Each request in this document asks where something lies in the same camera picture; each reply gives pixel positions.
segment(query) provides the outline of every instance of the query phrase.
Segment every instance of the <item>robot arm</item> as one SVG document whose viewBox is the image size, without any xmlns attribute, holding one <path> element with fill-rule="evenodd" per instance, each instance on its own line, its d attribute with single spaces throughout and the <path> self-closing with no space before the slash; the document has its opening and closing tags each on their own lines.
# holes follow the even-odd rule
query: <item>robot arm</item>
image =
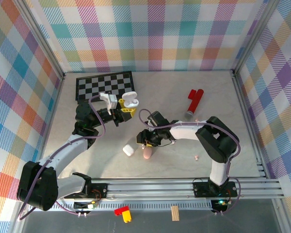
<svg viewBox="0 0 291 233">
<path fill-rule="evenodd" d="M 97 112 L 103 123 L 113 121 L 118 126 L 119 123 L 131 119 L 136 112 L 135 108 L 125 108 L 123 100 L 120 99 L 118 102 L 115 95 L 100 94 L 100 98 L 107 102 L 107 108 L 100 109 Z M 85 196 L 91 193 L 91 177 L 89 176 L 76 172 L 68 178 L 57 178 L 63 169 L 79 154 L 90 148 L 96 139 L 74 140 L 81 137 L 97 136 L 98 131 L 95 128 L 99 125 L 101 123 L 89 103 L 79 104 L 76 109 L 75 129 L 64 144 L 68 143 L 70 145 L 61 149 L 54 159 L 46 165 L 34 186 L 28 204 L 46 211 L 59 198 L 72 193 L 80 193 L 80 195 Z M 17 190 L 17 198 L 19 200 L 25 200 L 35 176 L 51 155 L 36 163 L 29 161 L 24 165 Z"/>
<path fill-rule="evenodd" d="M 203 122 L 216 125 L 231 133 L 238 141 L 238 137 L 217 117 L 212 116 Z M 196 122 L 192 125 L 178 125 L 163 129 L 151 129 L 150 126 L 166 126 L 181 123 L 181 121 L 168 122 L 159 112 L 154 112 L 148 117 L 149 129 L 143 130 L 137 135 L 138 144 L 148 147 L 157 147 L 161 145 L 161 140 L 169 139 L 175 141 L 178 139 L 199 140 L 205 148 L 207 154 L 212 159 L 211 174 L 209 177 L 209 188 L 214 194 L 220 191 L 228 183 L 228 170 L 230 166 L 230 157 L 236 151 L 237 145 L 231 137 L 222 131 L 209 125 L 200 126 Z"/>
</svg>

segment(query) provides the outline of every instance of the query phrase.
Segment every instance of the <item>red toy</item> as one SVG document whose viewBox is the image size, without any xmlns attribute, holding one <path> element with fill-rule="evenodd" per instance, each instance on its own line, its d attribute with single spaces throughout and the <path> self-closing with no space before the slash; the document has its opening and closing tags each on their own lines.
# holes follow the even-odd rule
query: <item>red toy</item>
<svg viewBox="0 0 291 233">
<path fill-rule="evenodd" d="M 202 89 L 199 89 L 198 91 L 195 91 L 195 90 L 191 90 L 191 92 L 189 93 L 189 96 L 188 98 L 190 100 L 192 100 L 192 103 L 190 104 L 189 108 L 188 108 L 188 111 L 186 113 L 186 116 L 187 117 L 192 117 L 200 100 L 202 99 L 202 96 L 204 94 L 204 90 Z"/>
<path fill-rule="evenodd" d="M 119 215 L 121 215 L 124 211 L 127 211 L 127 210 L 129 210 L 129 207 L 128 207 L 128 206 L 124 206 L 124 207 L 122 207 L 122 208 L 119 208 L 119 209 L 114 210 L 114 214 L 115 214 L 116 216 L 119 216 Z"/>
</svg>

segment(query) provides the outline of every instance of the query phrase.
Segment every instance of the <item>colorful checkered fabric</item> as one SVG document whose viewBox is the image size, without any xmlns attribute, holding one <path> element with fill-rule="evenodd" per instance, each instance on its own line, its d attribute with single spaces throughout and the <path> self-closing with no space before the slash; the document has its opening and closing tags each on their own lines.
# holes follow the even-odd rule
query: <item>colorful checkered fabric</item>
<svg viewBox="0 0 291 233">
<path fill-rule="evenodd" d="M 37 9 L 27 2 L 61 65 L 74 72 L 230 69 L 252 12 L 261 5 L 260 0 L 39 0 Z"/>
<path fill-rule="evenodd" d="M 237 54 L 237 56 L 236 56 L 236 59 L 235 59 L 233 65 L 232 65 L 232 69 L 234 69 L 234 68 L 236 67 L 236 65 L 237 65 L 237 63 L 238 63 L 238 61 L 239 61 L 239 59 L 240 59 L 241 56 L 243 55 L 243 51 L 244 51 L 244 49 L 245 49 L 245 48 L 247 47 L 247 45 L 249 44 L 250 38 L 251 38 L 251 36 L 252 36 L 252 33 L 255 31 L 256 26 L 257 26 L 259 20 L 261 19 L 261 16 L 263 15 L 264 10 L 265 10 L 265 8 L 266 8 L 266 6 L 267 6 L 267 4 L 268 4 L 269 1 L 270 1 L 270 0 L 263 0 L 263 3 L 262 3 L 262 5 L 261 5 L 261 7 L 260 7 L 260 9 L 259 9 L 259 11 L 258 11 L 258 13 L 257 13 L 257 15 L 256 15 L 256 17 L 255 17 L 255 19 L 253 20 L 253 23 L 252 23 L 252 25 L 251 25 L 251 27 L 250 27 L 248 33 L 247 33 L 247 36 L 246 36 L 244 42 L 242 43 L 241 48 L 240 48 L 239 51 L 238 51 L 238 54 Z"/>
<path fill-rule="evenodd" d="M 264 159 L 291 213 L 291 0 L 279 3 L 241 77 Z"/>
<path fill-rule="evenodd" d="M 0 233 L 9 227 L 22 167 L 40 152 L 59 83 L 13 0 L 0 0 Z"/>
</svg>

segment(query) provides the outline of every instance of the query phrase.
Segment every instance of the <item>red block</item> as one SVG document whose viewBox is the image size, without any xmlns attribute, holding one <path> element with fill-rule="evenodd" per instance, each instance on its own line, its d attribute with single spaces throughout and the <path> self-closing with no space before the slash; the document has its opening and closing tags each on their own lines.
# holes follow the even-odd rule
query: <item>red block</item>
<svg viewBox="0 0 291 233">
<path fill-rule="evenodd" d="M 204 91 L 202 89 L 199 89 L 198 91 L 191 90 L 188 98 L 192 100 L 192 103 L 190 104 L 188 111 L 192 113 L 195 112 L 200 100 L 202 99 L 203 94 L 204 94 Z"/>
<path fill-rule="evenodd" d="M 114 214 L 115 214 L 116 216 L 119 216 L 119 215 L 121 215 L 124 211 L 127 211 L 127 210 L 129 210 L 129 207 L 128 207 L 128 206 L 124 206 L 124 207 L 122 207 L 122 208 L 119 208 L 119 209 L 114 210 Z"/>
</svg>

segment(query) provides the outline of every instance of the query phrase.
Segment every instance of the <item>chessboard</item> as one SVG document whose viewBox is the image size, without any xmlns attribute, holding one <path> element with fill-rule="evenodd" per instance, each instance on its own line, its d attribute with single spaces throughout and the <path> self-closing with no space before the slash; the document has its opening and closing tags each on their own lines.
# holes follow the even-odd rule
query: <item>chessboard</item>
<svg viewBox="0 0 291 233">
<path fill-rule="evenodd" d="M 131 71 L 77 78 L 76 101 L 78 103 L 88 101 L 101 92 L 114 94 L 120 99 L 129 91 L 135 91 Z"/>
</svg>

